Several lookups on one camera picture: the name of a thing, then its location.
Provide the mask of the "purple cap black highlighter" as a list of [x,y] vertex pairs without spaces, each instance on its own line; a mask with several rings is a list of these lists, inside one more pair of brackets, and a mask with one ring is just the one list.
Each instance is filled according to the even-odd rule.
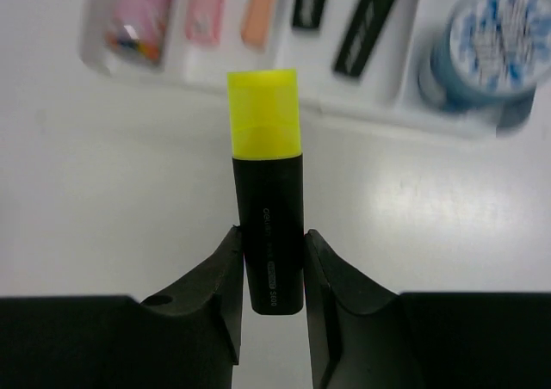
[[333,63],[336,74],[355,80],[362,76],[395,1],[358,1]]

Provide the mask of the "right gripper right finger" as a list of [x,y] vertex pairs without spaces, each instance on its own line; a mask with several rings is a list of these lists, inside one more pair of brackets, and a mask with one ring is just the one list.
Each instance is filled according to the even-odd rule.
[[316,388],[547,388],[548,293],[396,294],[305,236]]

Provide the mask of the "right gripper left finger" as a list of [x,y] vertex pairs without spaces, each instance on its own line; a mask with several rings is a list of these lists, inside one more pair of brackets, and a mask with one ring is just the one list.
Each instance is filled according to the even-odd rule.
[[230,387],[241,344],[240,246],[232,228],[211,256],[142,302],[2,299],[2,387]]

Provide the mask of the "orange cap black highlighter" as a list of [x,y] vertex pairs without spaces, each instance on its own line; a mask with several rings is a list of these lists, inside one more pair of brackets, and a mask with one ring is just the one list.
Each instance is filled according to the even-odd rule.
[[294,0],[292,29],[319,31],[324,9],[325,0]]

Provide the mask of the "blue tape roll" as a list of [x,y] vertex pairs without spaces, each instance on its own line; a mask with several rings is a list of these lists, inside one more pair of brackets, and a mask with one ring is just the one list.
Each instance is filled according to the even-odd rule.
[[550,78],[550,0],[459,0],[418,65],[423,100],[447,114],[523,125]]

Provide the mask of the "pink tube of pens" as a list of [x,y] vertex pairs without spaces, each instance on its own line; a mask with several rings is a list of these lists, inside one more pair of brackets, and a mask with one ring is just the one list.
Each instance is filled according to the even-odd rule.
[[158,65],[172,0],[116,0],[104,39],[110,50]]

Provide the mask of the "yellow cap black highlighter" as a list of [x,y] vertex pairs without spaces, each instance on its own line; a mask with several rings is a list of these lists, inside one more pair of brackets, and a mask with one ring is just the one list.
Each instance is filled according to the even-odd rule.
[[227,75],[232,166],[252,309],[303,307],[303,157],[294,70]]

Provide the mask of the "orange eraser case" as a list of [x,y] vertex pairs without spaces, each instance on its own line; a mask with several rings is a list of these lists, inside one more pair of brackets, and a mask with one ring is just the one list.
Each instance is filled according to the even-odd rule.
[[276,0],[249,0],[241,25],[241,39],[262,52],[267,45]]

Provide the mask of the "pink eraser case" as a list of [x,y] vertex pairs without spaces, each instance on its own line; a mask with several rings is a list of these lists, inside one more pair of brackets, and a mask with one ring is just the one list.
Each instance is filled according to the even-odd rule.
[[188,40],[200,46],[218,46],[224,0],[189,0],[185,34]]

